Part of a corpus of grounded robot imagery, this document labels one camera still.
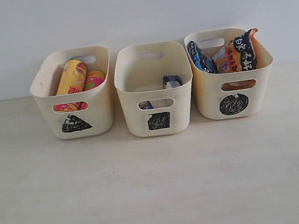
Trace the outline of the blue white milk carton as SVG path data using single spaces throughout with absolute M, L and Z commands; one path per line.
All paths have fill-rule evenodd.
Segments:
M 182 86 L 181 78 L 179 76 L 163 76 L 163 89 L 177 88 Z M 151 101 L 143 101 L 138 103 L 141 110 L 149 110 L 157 108 L 157 105 L 152 104 Z

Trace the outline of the pink Lays chips can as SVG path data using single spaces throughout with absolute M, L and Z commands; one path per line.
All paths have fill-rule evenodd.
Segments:
M 94 88 L 100 86 L 104 80 L 106 79 L 106 74 L 99 70 L 93 70 L 87 73 L 86 80 L 83 88 L 83 92 L 87 92 L 88 90 L 93 90 Z M 87 101 L 80 102 L 80 110 L 86 110 L 90 106 L 93 106 L 94 99 L 91 98 Z

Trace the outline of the blue snack bag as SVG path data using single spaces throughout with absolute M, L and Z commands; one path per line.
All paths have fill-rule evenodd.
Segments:
M 202 51 L 194 41 L 187 44 L 187 51 L 194 65 L 206 73 L 218 73 L 214 61 Z

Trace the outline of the yellow Lays chips can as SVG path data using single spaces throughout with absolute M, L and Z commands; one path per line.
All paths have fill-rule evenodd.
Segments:
M 65 62 L 60 77 L 56 95 L 67 95 L 82 92 L 87 75 L 87 66 L 77 59 L 70 59 Z M 81 102 L 62 103 L 53 106 L 57 113 L 73 112 L 80 109 Z

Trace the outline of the orange noodle packet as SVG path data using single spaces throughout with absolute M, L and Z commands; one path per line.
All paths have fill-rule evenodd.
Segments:
M 258 68 L 258 58 L 252 43 L 257 31 L 258 29 L 252 28 L 238 35 L 215 53 L 212 60 L 219 74 Z

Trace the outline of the cream middle plastic bin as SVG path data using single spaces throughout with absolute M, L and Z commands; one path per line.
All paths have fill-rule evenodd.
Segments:
M 163 89 L 163 76 L 179 76 L 182 86 Z M 114 85 L 129 131 L 139 137 L 181 132 L 190 122 L 193 72 L 183 46 L 156 42 L 129 46 L 118 53 Z M 151 101 L 157 108 L 141 110 Z

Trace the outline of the cream plastic bin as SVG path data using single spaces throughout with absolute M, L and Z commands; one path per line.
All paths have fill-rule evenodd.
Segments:
M 163 89 L 163 76 L 179 76 L 182 86 Z M 139 137 L 181 132 L 190 122 L 193 72 L 183 46 L 156 42 L 129 46 L 118 53 L 114 85 L 129 131 Z M 141 110 L 151 101 L 157 108 Z
M 92 90 L 76 94 L 57 95 L 57 88 L 67 60 L 84 62 L 88 71 L 109 73 L 110 53 L 106 47 L 90 46 L 65 49 L 49 55 L 32 82 L 30 93 L 53 134 L 60 139 L 75 139 L 100 135 L 113 125 L 112 89 L 109 78 Z M 85 102 L 87 108 L 57 113 L 54 105 Z
M 213 120 L 241 118 L 260 110 L 269 73 L 273 64 L 271 54 L 259 43 L 254 35 L 252 41 L 258 58 L 258 68 L 234 73 L 206 73 L 191 61 L 187 44 L 194 41 L 212 58 L 230 40 L 246 30 L 227 28 L 201 31 L 184 38 L 187 56 L 193 71 L 193 92 L 198 111 Z

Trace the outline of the cream left plastic bin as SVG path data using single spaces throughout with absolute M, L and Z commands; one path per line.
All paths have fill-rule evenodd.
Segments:
M 113 125 L 112 89 L 109 78 L 92 90 L 76 94 L 57 95 L 57 88 L 67 60 L 84 62 L 88 71 L 109 73 L 110 53 L 106 47 L 90 46 L 65 49 L 49 55 L 32 82 L 30 93 L 53 134 L 60 139 L 75 139 L 100 135 Z M 87 108 L 57 113 L 54 105 L 85 102 Z

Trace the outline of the cream right plastic bin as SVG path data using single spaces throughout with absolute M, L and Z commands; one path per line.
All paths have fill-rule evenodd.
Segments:
M 227 28 L 201 31 L 184 38 L 187 56 L 193 71 L 193 92 L 198 111 L 213 120 L 241 118 L 260 110 L 269 73 L 273 64 L 271 54 L 259 43 L 254 35 L 252 41 L 258 58 L 258 68 L 234 73 L 206 73 L 191 61 L 187 44 L 194 41 L 212 58 L 230 40 L 246 30 Z

